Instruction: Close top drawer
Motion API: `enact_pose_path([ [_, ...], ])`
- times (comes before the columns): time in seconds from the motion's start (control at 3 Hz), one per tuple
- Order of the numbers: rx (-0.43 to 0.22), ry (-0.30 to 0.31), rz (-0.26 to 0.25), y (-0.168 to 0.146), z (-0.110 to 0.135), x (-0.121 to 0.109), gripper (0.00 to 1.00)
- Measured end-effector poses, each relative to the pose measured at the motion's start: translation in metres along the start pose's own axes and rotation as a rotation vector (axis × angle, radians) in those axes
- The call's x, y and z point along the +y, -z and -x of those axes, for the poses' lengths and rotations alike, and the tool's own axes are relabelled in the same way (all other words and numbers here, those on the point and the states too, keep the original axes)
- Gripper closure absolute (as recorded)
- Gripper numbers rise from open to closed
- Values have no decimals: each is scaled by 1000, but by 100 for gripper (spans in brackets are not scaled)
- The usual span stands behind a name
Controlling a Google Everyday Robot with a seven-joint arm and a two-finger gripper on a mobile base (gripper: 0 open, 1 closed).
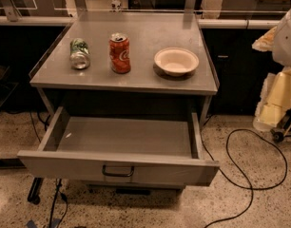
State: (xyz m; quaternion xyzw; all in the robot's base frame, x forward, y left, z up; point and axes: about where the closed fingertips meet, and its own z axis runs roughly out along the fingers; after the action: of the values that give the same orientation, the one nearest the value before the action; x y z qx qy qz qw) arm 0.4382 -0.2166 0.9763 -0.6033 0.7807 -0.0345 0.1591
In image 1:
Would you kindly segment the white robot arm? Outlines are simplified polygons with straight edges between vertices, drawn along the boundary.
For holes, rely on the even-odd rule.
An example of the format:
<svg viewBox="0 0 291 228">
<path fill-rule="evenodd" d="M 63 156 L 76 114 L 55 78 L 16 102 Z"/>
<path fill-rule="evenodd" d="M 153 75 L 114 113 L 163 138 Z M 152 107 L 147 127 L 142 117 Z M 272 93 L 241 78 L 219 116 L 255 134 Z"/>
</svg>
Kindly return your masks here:
<svg viewBox="0 0 291 228">
<path fill-rule="evenodd" d="M 273 60 L 283 66 L 281 72 L 267 74 L 253 121 L 256 129 L 270 131 L 280 143 L 291 130 L 291 9 L 252 48 L 271 51 Z"/>
</svg>

